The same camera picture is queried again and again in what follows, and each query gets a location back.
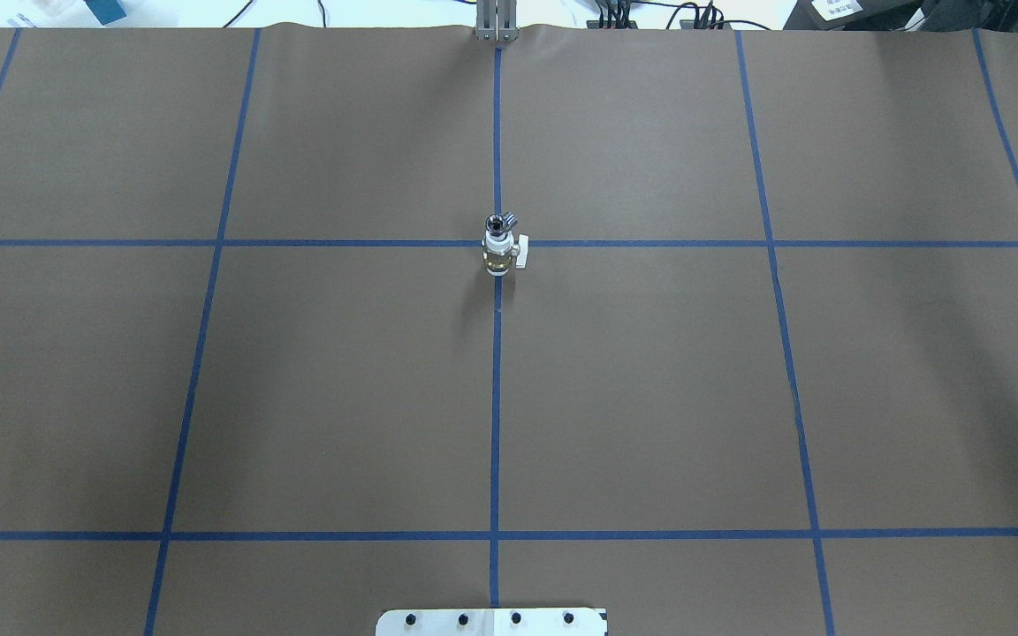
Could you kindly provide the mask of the aluminium frame post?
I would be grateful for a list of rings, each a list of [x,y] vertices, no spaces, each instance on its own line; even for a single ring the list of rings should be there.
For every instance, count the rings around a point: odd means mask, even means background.
[[[480,42],[509,43],[520,36],[516,0],[477,0],[475,7],[475,39]]]

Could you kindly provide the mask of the white brass PPR valve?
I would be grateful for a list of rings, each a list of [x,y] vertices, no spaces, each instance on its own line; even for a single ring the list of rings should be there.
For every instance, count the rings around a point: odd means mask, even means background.
[[[485,232],[482,240],[483,266],[486,273],[502,277],[512,269],[524,269],[530,251],[530,237],[513,232]]]

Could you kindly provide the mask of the blue block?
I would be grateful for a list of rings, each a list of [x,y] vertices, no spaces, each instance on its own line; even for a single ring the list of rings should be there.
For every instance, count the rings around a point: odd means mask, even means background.
[[[117,23],[117,21],[125,19],[128,16],[125,1],[84,0],[84,5],[101,26]]]

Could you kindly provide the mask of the white pedestal column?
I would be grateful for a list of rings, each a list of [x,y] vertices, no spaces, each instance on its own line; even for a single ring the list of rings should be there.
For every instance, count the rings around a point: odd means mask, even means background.
[[[607,635],[606,611],[593,608],[388,610],[376,635]]]

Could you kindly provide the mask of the chrome pipe fitting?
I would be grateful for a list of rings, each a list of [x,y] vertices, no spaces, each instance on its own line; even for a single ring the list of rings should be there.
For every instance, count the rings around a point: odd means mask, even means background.
[[[506,235],[512,234],[513,226],[517,224],[517,218],[513,213],[494,213],[486,217],[485,233],[492,240],[505,240]]]

